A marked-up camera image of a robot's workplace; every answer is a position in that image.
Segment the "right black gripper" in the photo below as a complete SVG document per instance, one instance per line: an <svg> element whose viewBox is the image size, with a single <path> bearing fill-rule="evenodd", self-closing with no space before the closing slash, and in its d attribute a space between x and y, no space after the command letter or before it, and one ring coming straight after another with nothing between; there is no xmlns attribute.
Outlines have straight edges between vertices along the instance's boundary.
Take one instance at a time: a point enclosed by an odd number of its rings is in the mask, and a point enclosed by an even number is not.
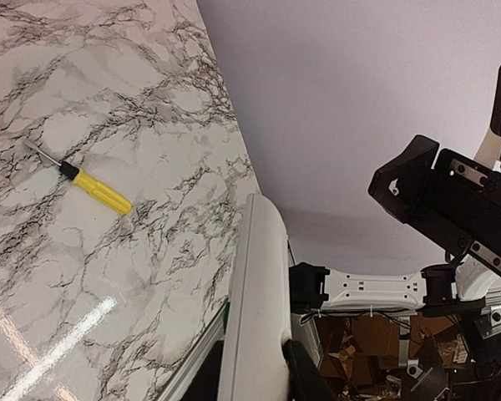
<svg viewBox="0 0 501 401"><path fill-rule="evenodd" d="M452 255L470 255L501 277L501 173L415 135L378 168L369 195Z"/></svg>

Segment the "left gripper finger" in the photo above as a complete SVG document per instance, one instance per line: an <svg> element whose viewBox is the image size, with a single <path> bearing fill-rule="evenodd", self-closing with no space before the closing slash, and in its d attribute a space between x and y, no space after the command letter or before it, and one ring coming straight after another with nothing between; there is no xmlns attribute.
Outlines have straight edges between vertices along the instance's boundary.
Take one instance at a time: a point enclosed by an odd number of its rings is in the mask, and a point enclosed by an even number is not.
<svg viewBox="0 0 501 401"><path fill-rule="evenodd" d="M302 342L288 340L282 346L282 352L289 369L289 400L334 401L337 399Z"/></svg>

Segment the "white remote control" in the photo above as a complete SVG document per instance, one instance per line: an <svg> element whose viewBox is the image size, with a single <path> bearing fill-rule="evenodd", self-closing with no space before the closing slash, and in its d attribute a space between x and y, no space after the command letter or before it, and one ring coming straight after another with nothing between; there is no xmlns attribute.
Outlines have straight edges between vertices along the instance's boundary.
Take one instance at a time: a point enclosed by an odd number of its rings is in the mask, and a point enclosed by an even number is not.
<svg viewBox="0 0 501 401"><path fill-rule="evenodd" d="M220 367L220 400L286 400L291 340L286 227L274 204L246 198Z"/></svg>

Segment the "yellow handled screwdriver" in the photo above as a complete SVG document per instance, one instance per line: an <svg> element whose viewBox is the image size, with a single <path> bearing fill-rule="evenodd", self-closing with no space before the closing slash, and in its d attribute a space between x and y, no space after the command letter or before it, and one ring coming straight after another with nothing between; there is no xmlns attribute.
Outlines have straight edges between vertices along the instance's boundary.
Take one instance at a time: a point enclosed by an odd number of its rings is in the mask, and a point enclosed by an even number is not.
<svg viewBox="0 0 501 401"><path fill-rule="evenodd" d="M128 199L107 186L102 181L93 178L82 168L75 167L65 160L55 160L51 155L41 150L30 140L25 140L24 144L50 163L56 165L62 175L67 177L74 185L84 190L95 200L120 215L126 215L131 212L132 204Z"/></svg>

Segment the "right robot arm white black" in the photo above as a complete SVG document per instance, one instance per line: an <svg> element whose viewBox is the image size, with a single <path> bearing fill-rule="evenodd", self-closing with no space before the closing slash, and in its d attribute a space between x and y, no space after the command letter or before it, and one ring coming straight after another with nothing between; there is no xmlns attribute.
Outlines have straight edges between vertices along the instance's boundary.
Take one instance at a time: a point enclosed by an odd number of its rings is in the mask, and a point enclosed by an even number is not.
<svg viewBox="0 0 501 401"><path fill-rule="evenodd" d="M501 134L487 133L474 159L418 135L376 170L369 195L401 223L443 248L442 264L399 277L358 276L300 263L290 270L291 309L385 317L397 325L404 400L444 400L452 379L434 338L410 351L411 318L445 317L457 328L481 384L501 378Z"/></svg>

